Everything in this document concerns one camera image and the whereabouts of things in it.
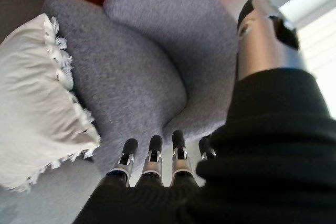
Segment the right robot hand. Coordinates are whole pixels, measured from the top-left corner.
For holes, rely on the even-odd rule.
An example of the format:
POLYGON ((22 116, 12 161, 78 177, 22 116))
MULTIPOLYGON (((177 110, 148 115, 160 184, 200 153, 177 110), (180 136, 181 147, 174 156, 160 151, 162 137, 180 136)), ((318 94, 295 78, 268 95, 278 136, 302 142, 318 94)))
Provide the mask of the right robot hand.
POLYGON ((201 140, 200 187, 177 169, 127 187, 106 174, 75 223, 335 223, 335 120, 304 67, 296 30, 269 0, 239 14, 226 123, 201 140))

